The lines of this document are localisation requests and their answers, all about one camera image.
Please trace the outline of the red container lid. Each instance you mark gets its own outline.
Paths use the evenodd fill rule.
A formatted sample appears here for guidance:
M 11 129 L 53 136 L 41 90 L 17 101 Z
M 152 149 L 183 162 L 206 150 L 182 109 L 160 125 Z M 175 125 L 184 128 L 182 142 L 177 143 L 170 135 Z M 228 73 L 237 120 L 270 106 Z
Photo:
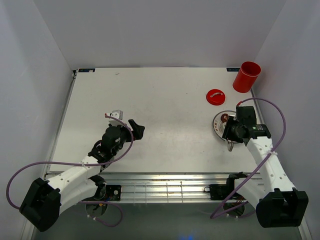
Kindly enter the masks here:
M 222 105 L 226 100 L 226 95 L 219 89 L 211 89 L 206 94 L 206 100 L 208 103 L 214 106 Z

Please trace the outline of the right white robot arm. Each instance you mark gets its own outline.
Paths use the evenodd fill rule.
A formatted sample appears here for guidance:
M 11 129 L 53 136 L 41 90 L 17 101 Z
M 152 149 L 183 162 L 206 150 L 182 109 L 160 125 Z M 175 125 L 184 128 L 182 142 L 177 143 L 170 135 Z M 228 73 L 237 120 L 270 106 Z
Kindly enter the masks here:
M 286 175 L 267 126 L 257 123 L 254 107 L 237 106 L 222 137 L 228 143 L 243 143 L 247 147 L 264 185 L 261 189 L 245 174 L 231 174 L 226 180 L 226 194 L 232 199 L 244 197 L 255 208 L 257 220 L 264 228 L 300 226 L 309 198 Z

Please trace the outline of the aluminium table frame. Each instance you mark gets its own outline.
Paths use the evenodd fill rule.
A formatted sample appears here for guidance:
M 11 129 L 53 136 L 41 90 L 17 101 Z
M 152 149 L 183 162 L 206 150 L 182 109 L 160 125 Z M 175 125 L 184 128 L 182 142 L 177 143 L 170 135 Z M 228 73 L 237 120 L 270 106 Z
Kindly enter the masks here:
M 210 200 L 206 186 L 224 184 L 230 174 L 240 172 L 263 190 L 259 168 L 245 144 L 234 142 L 228 151 L 226 140 L 218 138 L 212 126 L 217 113 L 236 112 L 253 99 L 251 90 L 233 88 L 238 72 L 233 67 L 78 69 L 49 175 L 41 179 L 80 163 L 109 127 L 105 113 L 121 110 L 126 126 L 133 119 L 145 127 L 143 138 L 126 142 L 99 174 L 108 185 L 121 185 L 121 199 L 90 197 L 78 203 L 98 208 L 117 202 L 199 203 Z M 222 105 L 206 100 L 212 89 L 224 92 Z

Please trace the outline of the patterned round plate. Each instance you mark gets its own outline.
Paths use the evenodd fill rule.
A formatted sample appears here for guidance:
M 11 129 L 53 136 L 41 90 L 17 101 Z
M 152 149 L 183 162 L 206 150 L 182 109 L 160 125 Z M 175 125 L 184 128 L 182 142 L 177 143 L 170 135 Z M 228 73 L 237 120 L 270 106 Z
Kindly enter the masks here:
M 221 139 L 222 141 L 224 141 L 225 139 L 222 138 L 223 136 L 223 133 L 224 133 L 224 130 L 225 130 L 225 127 L 227 125 L 227 122 L 223 123 L 221 121 L 221 116 L 222 114 L 228 114 L 229 117 L 232 116 L 232 117 L 235 117 L 236 116 L 236 112 L 233 111 L 233 110 L 224 110 L 224 111 L 221 111 L 221 112 L 218 112 L 213 120 L 212 120 L 212 128 L 213 128 L 213 131 L 215 132 L 215 134 L 217 135 L 217 137 L 219 139 Z

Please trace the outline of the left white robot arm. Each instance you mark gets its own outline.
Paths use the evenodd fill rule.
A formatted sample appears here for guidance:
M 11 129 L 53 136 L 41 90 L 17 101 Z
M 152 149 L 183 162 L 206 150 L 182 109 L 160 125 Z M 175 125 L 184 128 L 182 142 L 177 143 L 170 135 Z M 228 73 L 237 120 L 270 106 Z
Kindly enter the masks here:
M 128 123 L 126 126 L 119 120 L 118 124 L 109 124 L 101 139 L 80 163 L 48 180 L 34 180 L 19 212 L 44 232 L 73 205 L 88 198 L 102 199 L 106 195 L 106 187 L 99 174 L 115 161 L 125 143 L 132 144 L 143 138 L 145 127 L 133 119 Z

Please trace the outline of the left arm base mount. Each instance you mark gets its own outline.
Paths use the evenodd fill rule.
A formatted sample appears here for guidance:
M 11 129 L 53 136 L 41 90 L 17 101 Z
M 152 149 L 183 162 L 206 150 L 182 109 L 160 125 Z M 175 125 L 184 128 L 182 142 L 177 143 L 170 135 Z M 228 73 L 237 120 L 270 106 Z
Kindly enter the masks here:
M 92 176 L 90 178 L 91 181 L 95 183 L 97 186 L 97 190 L 93 196 L 94 200 L 102 200 L 102 201 L 120 201 L 122 186 L 121 185 L 109 185 L 99 175 Z

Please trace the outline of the red cylindrical lunch container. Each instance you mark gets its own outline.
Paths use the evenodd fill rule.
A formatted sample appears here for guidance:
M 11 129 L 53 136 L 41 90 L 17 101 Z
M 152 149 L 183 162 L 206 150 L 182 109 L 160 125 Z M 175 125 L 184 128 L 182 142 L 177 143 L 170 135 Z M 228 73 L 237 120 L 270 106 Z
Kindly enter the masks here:
M 242 63 L 232 84 L 233 88 L 239 93 L 249 92 L 261 71 L 261 67 L 255 62 L 246 61 Z

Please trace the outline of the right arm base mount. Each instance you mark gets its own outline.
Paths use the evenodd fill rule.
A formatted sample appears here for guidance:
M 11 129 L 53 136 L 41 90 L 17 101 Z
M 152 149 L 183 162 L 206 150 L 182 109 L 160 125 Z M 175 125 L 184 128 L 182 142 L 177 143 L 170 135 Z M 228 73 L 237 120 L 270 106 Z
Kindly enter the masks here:
M 230 174 L 225 183 L 209 184 L 203 189 L 203 192 L 210 195 L 210 200 L 222 201 L 234 190 L 235 180 L 247 177 L 243 172 Z

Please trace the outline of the metal food tongs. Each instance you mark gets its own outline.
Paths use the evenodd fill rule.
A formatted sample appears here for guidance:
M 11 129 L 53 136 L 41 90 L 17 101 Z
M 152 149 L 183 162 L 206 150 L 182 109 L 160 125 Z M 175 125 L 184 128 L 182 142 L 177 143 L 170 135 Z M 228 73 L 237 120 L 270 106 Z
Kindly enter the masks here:
M 227 150 L 231 152 L 234 148 L 235 142 L 229 139 L 226 139 Z

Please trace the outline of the brown braised meat piece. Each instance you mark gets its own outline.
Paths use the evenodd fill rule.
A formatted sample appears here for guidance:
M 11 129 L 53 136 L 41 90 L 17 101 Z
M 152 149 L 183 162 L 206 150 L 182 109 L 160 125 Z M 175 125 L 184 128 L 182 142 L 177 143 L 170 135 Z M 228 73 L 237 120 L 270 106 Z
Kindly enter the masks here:
M 226 123 L 228 121 L 228 118 L 229 118 L 229 115 L 227 113 L 224 113 L 222 114 L 220 119 L 223 123 Z

